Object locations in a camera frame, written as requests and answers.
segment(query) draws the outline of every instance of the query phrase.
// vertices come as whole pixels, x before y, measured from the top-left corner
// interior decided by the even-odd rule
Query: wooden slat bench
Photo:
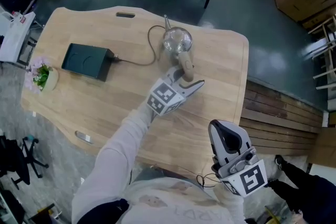
[[[258,153],[308,155],[323,112],[280,92],[247,81],[240,126]]]

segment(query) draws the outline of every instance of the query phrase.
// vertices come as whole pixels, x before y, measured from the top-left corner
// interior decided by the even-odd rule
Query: gray floor
[[[93,10],[111,6],[142,7],[163,16],[192,25],[229,29],[245,35],[250,42],[249,78],[279,91],[289,93],[317,107],[325,108],[326,91],[316,91],[312,75],[315,66],[305,58],[310,39],[304,29],[278,11],[274,0],[211,0],[206,10],[205,0],[38,0],[37,17],[46,22],[53,10],[64,6],[73,10]],[[40,139],[36,154],[50,168],[40,171],[43,179],[31,173],[31,184],[20,184],[17,191],[10,177],[1,182],[11,189],[23,203],[29,216],[40,207],[54,202],[65,218],[70,219],[71,200],[93,168],[95,156],[71,145],[67,139],[42,116],[33,117],[20,106],[24,72],[4,64],[0,76],[0,129],[9,138],[21,139],[32,134]],[[263,156],[269,177],[277,174],[273,156]],[[299,167],[305,166],[305,157],[291,159]],[[270,189],[262,189],[245,200],[246,217],[258,218],[264,206],[279,212],[285,205]]]
[[[228,29],[249,40],[249,79],[325,109],[327,91],[315,89],[318,72],[306,58],[311,39],[301,26],[279,11],[274,0],[39,0],[37,17],[46,22],[57,7],[94,10],[141,7],[184,23]]]

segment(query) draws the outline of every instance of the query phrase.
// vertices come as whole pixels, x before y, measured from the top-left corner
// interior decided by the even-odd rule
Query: kettle spout
[[[164,23],[165,23],[166,31],[168,31],[171,28],[168,17],[167,17],[167,15],[164,15],[163,17],[164,17]]]

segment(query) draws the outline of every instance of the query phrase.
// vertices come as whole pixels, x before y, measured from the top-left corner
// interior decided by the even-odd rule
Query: table handle cutout
[[[92,141],[91,141],[91,136],[87,135],[87,134],[83,134],[79,131],[75,131],[75,136],[81,140],[83,140],[84,142],[93,145]]]
[[[124,18],[134,18],[135,14],[134,13],[127,13],[127,12],[117,12],[116,16],[117,17],[124,17]]]

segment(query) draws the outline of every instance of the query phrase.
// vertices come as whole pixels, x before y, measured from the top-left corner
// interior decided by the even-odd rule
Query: flower pot
[[[51,92],[58,81],[58,72],[56,70],[56,68],[51,68],[51,70],[49,71],[49,76],[46,82],[46,85],[44,86],[42,92]]]

